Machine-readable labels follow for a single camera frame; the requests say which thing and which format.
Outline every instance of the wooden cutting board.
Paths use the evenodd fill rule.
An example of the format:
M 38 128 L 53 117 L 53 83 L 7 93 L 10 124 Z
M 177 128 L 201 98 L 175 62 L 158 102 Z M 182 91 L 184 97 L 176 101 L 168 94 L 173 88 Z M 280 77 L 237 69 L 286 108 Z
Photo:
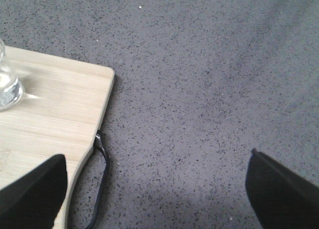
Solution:
M 54 229 L 65 229 L 76 179 L 92 153 L 114 82 L 111 68 L 6 47 L 25 87 L 22 101 L 0 112 L 0 189 L 54 154 L 64 154 L 68 192 Z

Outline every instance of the clear glass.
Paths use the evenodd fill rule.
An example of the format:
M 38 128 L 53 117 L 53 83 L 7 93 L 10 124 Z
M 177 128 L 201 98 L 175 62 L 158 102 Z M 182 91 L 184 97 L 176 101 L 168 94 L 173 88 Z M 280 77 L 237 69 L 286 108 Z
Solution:
M 0 111 L 16 105 L 23 96 L 24 88 L 5 59 L 4 43 L 0 39 Z

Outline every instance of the black cord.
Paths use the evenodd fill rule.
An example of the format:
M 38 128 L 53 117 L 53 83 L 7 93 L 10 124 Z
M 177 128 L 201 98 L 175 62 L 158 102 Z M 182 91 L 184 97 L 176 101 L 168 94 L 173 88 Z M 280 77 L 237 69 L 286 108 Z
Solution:
M 98 130 L 96 135 L 95 135 L 95 140 L 94 140 L 94 144 L 93 144 L 93 148 L 99 150 L 102 154 L 103 157 L 105 159 L 105 169 L 103 172 L 103 177 L 101 180 L 101 184 L 100 184 L 100 188 L 99 188 L 99 192 L 98 195 L 96 197 L 96 201 L 95 201 L 95 206 L 94 206 L 94 211 L 93 211 L 93 215 L 92 215 L 92 219 L 90 221 L 90 223 L 87 225 L 87 227 L 85 229 L 92 229 L 96 223 L 98 214 L 99 214 L 99 209 L 100 209 L 100 204 L 101 204 L 101 200 L 102 200 L 102 195 L 103 195 L 103 191 L 104 191 L 104 186 L 105 186 L 105 182 L 107 179 L 107 176 L 109 174 L 110 171 L 110 157 L 107 153 L 107 151 L 105 150 L 103 144 L 102 144 L 102 140 L 101 140 L 101 135 L 100 135 L 100 131 Z

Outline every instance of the countertop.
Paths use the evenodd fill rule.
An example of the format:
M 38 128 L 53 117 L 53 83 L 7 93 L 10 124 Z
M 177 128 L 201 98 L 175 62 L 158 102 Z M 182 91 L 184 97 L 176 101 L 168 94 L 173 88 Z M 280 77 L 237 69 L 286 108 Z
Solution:
M 318 0 L 0 0 L 7 45 L 109 66 L 97 229 L 260 229 L 253 147 L 319 185 Z M 103 159 L 76 186 L 84 228 Z

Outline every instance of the black object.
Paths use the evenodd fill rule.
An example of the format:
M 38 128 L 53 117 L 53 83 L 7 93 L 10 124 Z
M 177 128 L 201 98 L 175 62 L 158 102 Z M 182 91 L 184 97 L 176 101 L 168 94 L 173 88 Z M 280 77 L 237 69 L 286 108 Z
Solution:
M 319 188 L 256 149 L 246 191 L 264 229 L 319 228 Z
M 99 192 L 98 195 L 96 197 L 96 202 L 95 202 L 95 206 L 94 206 L 94 211 L 93 211 L 93 215 L 92 215 L 92 219 L 90 221 L 90 223 L 87 225 L 87 227 L 85 229 L 92 229 L 96 223 L 98 214 L 99 214 L 99 209 L 100 209 L 100 204 L 101 204 L 101 200 L 102 200 L 102 195 L 103 195 L 103 191 L 104 191 L 104 187 L 105 187 L 105 182 L 107 179 L 107 175 L 109 174 L 110 171 L 110 157 L 107 153 L 107 151 L 105 150 L 103 144 L 102 144 L 102 139 L 101 139 L 101 134 L 100 131 L 98 130 L 96 135 L 95 135 L 95 140 L 94 140 L 94 145 L 93 145 L 95 150 L 99 150 L 102 154 L 103 157 L 105 159 L 105 169 L 103 172 L 103 176 L 101 179 L 101 184 L 99 187 Z
M 0 228 L 51 229 L 66 190 L 65 157 L 57 154 L 0 191 Z

